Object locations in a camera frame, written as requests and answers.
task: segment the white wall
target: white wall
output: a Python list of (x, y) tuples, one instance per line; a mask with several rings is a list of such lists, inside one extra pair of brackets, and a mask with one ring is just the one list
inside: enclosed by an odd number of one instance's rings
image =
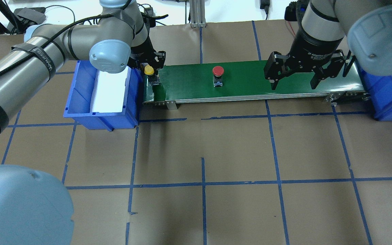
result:
[[(292, 0), (272, 0), (269, 10), (269, 19), (283, 19), (285, 7)], [(71, 8), (77, 20), (98, 15), (101, 13), (99, 0), (7, 0), (12, 11), (23, 7), (46, 7), (59, 4)], [(188, 17), (190, 4), (164, 0), (137, 0), (138, 3), (149, 3), (154, 7), (157, 15), (169, 14), (169, 17), (160, 20), (166, 25), (182, 25), (185, 16)], [(266, 14), (259, 9), (259, 0), (205, 0), (207, 22), (236, 22), (248, 20), (264, 20)], [(73, 21), (72, 13), (60, 7), (49, 8), (46, 12), (45, 23), (69, 24)], [(8, 20), (0, 13), (0, 21), (8, 25)]]

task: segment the brown paper floor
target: brown paper floor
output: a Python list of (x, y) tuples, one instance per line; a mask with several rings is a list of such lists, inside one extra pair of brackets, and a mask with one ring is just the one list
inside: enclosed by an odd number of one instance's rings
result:
[[(263, 59), (288, 51), (285, 22), (255, 26)], [(203, 47), (188, 25), (151, 36), (169, 65), (199, 63), (201, 49), (204, 62), (258, 59), (251, 22), (204, 32)], [(22, 39), (0, 36), (0, 59)], [(68, 62), (0, 135), (0, 164), (49, 172), (70, 190), (72, 245), (392, 244), (392, 122), (375, 121), (366, 104), (145, 107), (135, 129), (92, 131), (49, 103), (65, 101), (74, 68)]]

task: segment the metal post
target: metal post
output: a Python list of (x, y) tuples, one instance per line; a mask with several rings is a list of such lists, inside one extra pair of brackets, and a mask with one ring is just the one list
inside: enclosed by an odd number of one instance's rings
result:
[(190, 15), (192, 28), (206, 27), (205, 0), (190, 0)]

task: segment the blue tape line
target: blue tape line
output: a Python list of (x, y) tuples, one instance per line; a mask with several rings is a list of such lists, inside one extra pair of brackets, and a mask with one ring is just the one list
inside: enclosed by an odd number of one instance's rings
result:
[(210, 118), (202, 118), (201, 120), (219, 120), (219, 119), (243, 119), (243, 118), (266, 118), (267, 115), (251, 115), (251, 116), (213, 116)]
[(202, 28), (199, 28), (199, 53), (200, 53), (200, 58), (199, 58), (199, 62), (201, 64), (203, 64), (203, 53), (202, 53)]
[(19, 125), (9, 125), (10, 128), (27, 128), (27, 127), (54, 127), (54, 126), (73, 126), (78, 123), (76, 122), (68, 122), (64, 124), (19, 124)]
[(148, 119), (140, 120), (139, 123), (161, 123), (164, 121), (185, 121), (187, 118), (169, 118), (169, 119)]
[[(14, 125), (15, 125), (15, 126), (17, 125), (17, 121), (19, 121), (19, 116), (20, 116), (20, 111), (17, 113), (16, 121), (14, 121)], [(16, 129), (16, 128), (13, 128), (13, 129), (11, 130), (11, 135), (10, 135), (10, 138), (9, 138), (9, 140), (8, 140), (6, 150), (5, 150), (5, 152), (4, 152), (4, 157), (3, 157), (3, 160), (1, 161), (1, 165), (5, 164), (5, 160), (6, 160), (6, 158), (7, 158), (8, 150), (10, 149), (10, 144), (11, 144), (11, 141), (12, 141), (12, 139), (13, 139), (13, 135), (14, 135), (15, 129)]]
[(356, 181), (386, 181), (392, 180), (392, 177), (372, 177), (372, 178), (355, 178)]
[(322, 179), (322, 180), (282, 180), (282, 183), (335, 183), (349, 182), (352, 179)]
[[(355, 178), (355, 181), (389, 181), (392, 177), (371, 177)], [(315, 179), (315, 180), (281, 180), (282, 184), (290, 183), (337, 183), (350, 182), (348, 179)], [(191, 182), (191, 183), (166, 183), (166, 184), (123, 184), (123, 185), (95, 185), (95, 186), (67, 186), (69, 190), (88, 190), (88, 189), (128, 189), (128, 188), (167, 188), (167, 187), (184, 187), (184, 186), (219, 186), (219, 185), (251, 185), (251, 184), (278, 184), (277, 180), (259, 180), (259, 181), (225, 181), (225, 182)]]
[(183, 187), (183, 186), (202, 186), (202, 182), (192, 183), (166, 183), (166, 184), (140, 184), (134, 185), (134, 188), (164, 188), (164, 187)]
[(202, 225), (203, 245), (207, 245), (207, 196), (205, 195), (205, 158), (202, 157)]
[(277, 184), (277, 180), (206, 182), (205, 185)]
[(121, 185), (91, 185), (91, 186), (66, 186), (68, 190), (96, 190), (96, 189), (127, 189), (131, 188), (130, 184)]
[(129, 240), (129, 222), (126, 222), (125, 245), (128, 245), (128, 240)]
[(364, 115), (364, 114), (370, 114), (369, 112), (343, 112), (343, 113), (337, 113), (337, 115)]
[(134, 190), (134, 175), (135, 175), (135, 160), (137, 158), (137, 141), (138, 141), (138, 129), (135, 129), (135, 137), (134, 137), (134, 152), (132, 154), (132, 168), (131, 168), (131, 188), (129, 189), (129, 198), (128, 198), (128, 212), (131, 213), (132, 210), (132, 192)]
[(252, 27), (254, 28), (255, 42), (257, 43), (258, 60), (261, 60), (260, 43), (258, 42), (257, 29), (255, 28), (255, 22), (253, 20)]
[(56, 75), (64, 75), (64, 74), (74, 74), (74, 71), (64, 71), (64, 72), (56, 72)]
[(277, 154), (276, 154), (275, 138), (274, 138), (273, 127), (272, 127), (272, 119), (271, 119), (270, 108), (269, 108), (269, 104), (268, 104), (267, 100), (265, 101), (265, 103), (266, 103), (266, 110), (267, 110), (267, 118), (269, 119), (269, 130), (270, 130), (270, 139), (272, 141), (273, 157), (274, 157), (274, 161), (275, 161), (276, 180), (278, 183), (280, 211), (282, 213), (283, 232), (285, 234), (285, 243), (287, 245), (290, 245), (290, 238), (288, 236), (288, 229), (287, 229), (287, 218), (285, 215), (285, 206), (283, 204), (282, 182), (281, 182), (281, 178), (280, 178), (279, 165), (278, 165), (278, 159), (277, 159)]
[[(339, 115), (356, 115), (368, 114), (366, 112), (346, 112), (338, 113)], [(297, 113), (297, 114), (274, 114), (270, 117), (288, 117), (288, 116), (332, 116), (333, 113)], [(210, 118), (202, 118), (201, 120), (219, 120), (219, 119), (242, 119), (242, 118), (266, 118), (267, 115), (249, 115), (249, 116), (213, 116)]]
[(332, 113), (298, 113), (298, 114), (274, 114), (271, 117), (286, 117), (286, 116), (328, 116)]
[(341, 126), (340, 126), (340, 122), (339, 122), (339, 119), (337, 116), (337, 112), (335, 110), (335, 107), (333, 107), (333, 106), (332, 106), (332, 112), (333, 112), (333, 116), (334, 116), (336, 124), (337, 124), (338, 133), (340, 135), (341, 143), (342, 143), (343, 150), (344, 150), (344, 155), (345, 155), (346, 161), (347, 161), (347, 166), (349, 167), (350, 177), (352, 179), (353, 189), (355, 191), (356, 201), (358, 202), (358, 207), (359, 207), (359, 212), (361, 214), (362, 223), (364, 224), (365, 234), (367, 236), (367, 240), (369, 241), (369, 245), (373, 245), (372, 237), (370, 236), (369, 226), (367, 225), (367, 220), (366, 220), (365, 214), (364, 214), (364, 208), (362, 207), (361, 198), (359, 197), (359, 191), (358, 191), (358, 186), (356, 185), (355, 175), (353, 174), (353, 170), (350, 168), (351, 162), (350, 162), (349, 154), (347, 152), (346, 143), (344, 141), (343, 132), (341, 130)]
[(64, 171), (63, 171), (63, 177), (61, 178), (61, 183), (64, 184), (64, 181), (66, 180), (66, 173), (67, 173), (67, 163), (70, 160), (70, 153), (72, 152), (72, 145), (74, 143), (74, 138), (75, 138), (75, 130), (77, 129), (77, 125), (75, 124), (73, 126), (72, 130), (72, 136), (70, 137), (70, 143), (69, 143), (69, 149), (67, 150), (67, 157), (66, 157), (66, 163), (64, 164)]

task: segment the power adapter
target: power adapter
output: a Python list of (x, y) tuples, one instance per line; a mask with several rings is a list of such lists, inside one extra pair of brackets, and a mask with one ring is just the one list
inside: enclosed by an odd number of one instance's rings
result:
[[(154, 8), (152, 8), (152, 7), (146, 7), (146, 8), (144, 8), (145, 9), (145, 14), (146, 15), (148, 15), (148, 16), (150, 16), (150, 17), (152, 17), (152, 16), (154, 16)], [(148, 21), (149, 21), (149, 27), (155, 27), (156, 25), (157, 25), (157, 23), (155, 22), (155, 20), (154, 19), (148, 19)]]
[(270, 0), (260, 0), (260, 9), (264, 9), (266, 12), (266, 19), (269, 16)]
[(267, 7), (270, 7), (270, 0), (260, 0), (260, 9), (265, 9)]

